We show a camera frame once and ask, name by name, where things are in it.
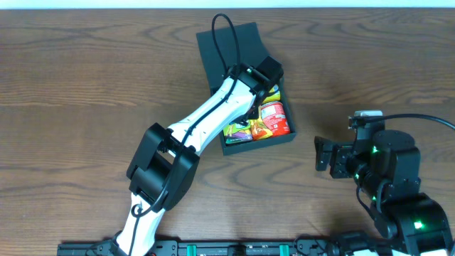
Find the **yellow Mentos bottle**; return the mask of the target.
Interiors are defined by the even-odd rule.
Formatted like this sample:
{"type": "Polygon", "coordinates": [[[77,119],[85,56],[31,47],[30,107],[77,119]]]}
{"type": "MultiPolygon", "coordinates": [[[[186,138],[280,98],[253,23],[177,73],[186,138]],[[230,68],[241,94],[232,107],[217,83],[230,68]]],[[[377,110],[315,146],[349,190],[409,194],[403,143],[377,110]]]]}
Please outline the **yellow Mentos bottle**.
{"type": "Polygon", "coordinates": [[[269,91],[268,96],[263,100],[262,104],[267,104],[270,102],[280,101],[281,100],[281,92],[279,89],[278,84],[274,85],[274,87],[269,91]]]}

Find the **red tin can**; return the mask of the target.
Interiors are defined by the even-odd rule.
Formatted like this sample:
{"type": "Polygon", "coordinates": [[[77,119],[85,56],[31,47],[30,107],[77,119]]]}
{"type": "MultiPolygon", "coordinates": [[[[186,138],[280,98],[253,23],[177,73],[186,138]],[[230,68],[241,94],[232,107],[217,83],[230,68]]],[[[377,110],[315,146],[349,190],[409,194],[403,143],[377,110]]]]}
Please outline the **red tin can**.
{"type": "Polygon", "coordinates": [[[273,137],[290,134],[287,116],[280,101],[268,102],[261,106],[261,118],[273,137]]]}

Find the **black gift box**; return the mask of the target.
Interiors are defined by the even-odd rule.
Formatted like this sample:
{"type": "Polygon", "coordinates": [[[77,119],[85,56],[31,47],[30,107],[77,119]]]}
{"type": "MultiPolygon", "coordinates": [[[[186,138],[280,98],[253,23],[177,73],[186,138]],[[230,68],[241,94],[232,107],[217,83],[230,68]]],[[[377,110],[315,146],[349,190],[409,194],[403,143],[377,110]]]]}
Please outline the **black gift box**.
{"type": "MultiPolygon", "coordinates": [[[[255,67],[269,56],[268,50],[261,41],[256,23],[238,25],[235,27],[235,31],[240,47],[240,57],[243,63],[255,67]]],[[[219,28],[215,31],[215,37],[226,64],[228,66],[235,64],[237,61],[236,47],[231,29],[219,28]]],[[[222,75],[225,74],[225,69],[223,68],[220,57],[215,49],[211,32],[205,31],[197,33],[196,38],[210,93],[213,95],[223,83],[222,75]]],[[[259,141],[227,145],[223,133],[221,132],[215,139],[220,142],[221,149],[225,156],[291,142],[295,138],[296,127],[285,93],[284,78],[279,81],[278,86],[281,92],[281,103],[283,104],[291,133],[259,141]]]]}

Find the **yellow orange candy packet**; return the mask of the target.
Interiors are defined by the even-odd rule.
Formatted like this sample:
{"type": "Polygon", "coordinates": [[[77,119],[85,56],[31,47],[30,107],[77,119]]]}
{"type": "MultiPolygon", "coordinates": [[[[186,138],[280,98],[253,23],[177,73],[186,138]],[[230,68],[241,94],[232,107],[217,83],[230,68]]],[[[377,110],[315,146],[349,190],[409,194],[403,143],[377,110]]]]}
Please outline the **yellow orange candy packet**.
{"type": "Polygon", "coordinates": [[[250,129],[254,141],[268,139],[273,135],[272,131],[265,125],[261,117],[250,119],[250,129]]]}

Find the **yellow Pretz snack box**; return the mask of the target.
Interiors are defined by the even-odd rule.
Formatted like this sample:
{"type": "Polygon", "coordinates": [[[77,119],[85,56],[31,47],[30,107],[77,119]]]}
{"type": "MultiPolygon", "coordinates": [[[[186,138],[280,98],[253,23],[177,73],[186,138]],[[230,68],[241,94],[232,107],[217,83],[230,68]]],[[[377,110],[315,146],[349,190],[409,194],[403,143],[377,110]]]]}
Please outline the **yellow Pretz snack box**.
{"type": "Polygon", "coordinates": [[[223,136],[227,145],[240,144],[253,140],[250,123],[232,123],[224,127],[223,136]]]}

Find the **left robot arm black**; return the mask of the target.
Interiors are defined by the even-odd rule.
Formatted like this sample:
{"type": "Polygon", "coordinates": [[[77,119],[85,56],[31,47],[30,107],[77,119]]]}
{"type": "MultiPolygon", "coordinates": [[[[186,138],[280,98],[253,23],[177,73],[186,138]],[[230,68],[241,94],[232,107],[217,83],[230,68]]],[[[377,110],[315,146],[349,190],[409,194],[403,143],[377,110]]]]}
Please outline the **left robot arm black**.
{"type": "Polygon", "coordinates": [[[258,66],[233,65],[222,85],[197,110],[167,128],[144,133],[127,169],[132,206],[112,242],[114,255],[146,255],[165,212],[185,196],[204,148],[232,122],[249,118],[279,83],[281,63],[266,57],[258,66]]]}

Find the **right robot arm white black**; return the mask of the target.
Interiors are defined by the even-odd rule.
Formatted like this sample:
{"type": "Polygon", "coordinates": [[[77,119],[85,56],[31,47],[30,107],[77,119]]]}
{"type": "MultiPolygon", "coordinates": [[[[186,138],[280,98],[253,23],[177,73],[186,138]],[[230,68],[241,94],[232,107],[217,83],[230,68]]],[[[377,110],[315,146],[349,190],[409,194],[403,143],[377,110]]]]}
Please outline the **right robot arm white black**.
{"type": "Polygon", "coordinates": [[[334,142],[316,136],[316,170],[329,170],[332,178],[351,178],[355,192],[381,239],[364,232],[339,235],[326,246],[327,255],[453,255],[454,238],[443,208],[420,191],[420,150],[414,138],[387,129],[386,121],[405,114],[384,115],[361,110],[348,118],[355,131],[352,142],[334,142]]]}

